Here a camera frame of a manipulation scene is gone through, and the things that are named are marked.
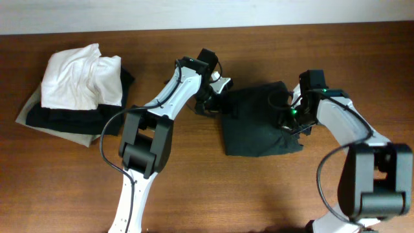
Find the dark green Nike t-shirt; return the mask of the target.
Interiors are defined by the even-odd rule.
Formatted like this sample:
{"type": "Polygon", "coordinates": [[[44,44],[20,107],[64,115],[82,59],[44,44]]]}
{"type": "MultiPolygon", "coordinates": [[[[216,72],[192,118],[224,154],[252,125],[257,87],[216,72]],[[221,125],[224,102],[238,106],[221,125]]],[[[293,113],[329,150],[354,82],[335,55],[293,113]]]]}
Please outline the dark green Nike t-shirt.
{"type": "Polygon", "coordinates": [[[221,115],[225,154],[264,157],[301,151],[299,136],[278,128],[280,114],[269,105],[287,100],[281,81],[228,92],[221,115]]]}

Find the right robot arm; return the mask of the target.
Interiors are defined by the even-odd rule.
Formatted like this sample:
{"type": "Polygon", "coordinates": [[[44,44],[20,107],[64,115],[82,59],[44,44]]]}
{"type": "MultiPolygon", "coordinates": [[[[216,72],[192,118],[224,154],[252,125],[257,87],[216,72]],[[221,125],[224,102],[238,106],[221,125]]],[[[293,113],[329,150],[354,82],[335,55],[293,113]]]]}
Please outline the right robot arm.
{"type": "Polygon", "coordinates": [[[306,232],[372,232],[373,225],[409,212],[412,149],[376,131],[344,90],[327,86],[322,70],[301,73],[293,91],[278,89],[267,101],[278,114],[278,128],[291,135],[307,135],[312,126],[322,125],[339,144],[316,170],[318,193],[328,212],[309,221],[306,232]],[[322,190],[321,173],[327,160],[340,151],[346,159],[337,189],[338,203],[331,206],[322,190]]]}

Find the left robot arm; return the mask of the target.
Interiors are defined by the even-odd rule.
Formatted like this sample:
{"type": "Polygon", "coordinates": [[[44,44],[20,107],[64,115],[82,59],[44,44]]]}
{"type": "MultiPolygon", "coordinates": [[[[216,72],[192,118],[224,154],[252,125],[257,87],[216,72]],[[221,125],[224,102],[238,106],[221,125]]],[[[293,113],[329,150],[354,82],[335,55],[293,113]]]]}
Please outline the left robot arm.
{"type": "Polygon", "coordinates": [[[122,174],[123,184],[110,232],[141,232],[149,190],[169,159],[180,110],[191,98],[198,115],[215,117],[223,109],[232,79],[216,71],[221,67],[217,55],[208,49],[202,49],[197,58],[176,60],[173,76],[152,101],[115,115],[125,118],[118,150],[122,165],[110,163],[110,167],[122,174]]]}

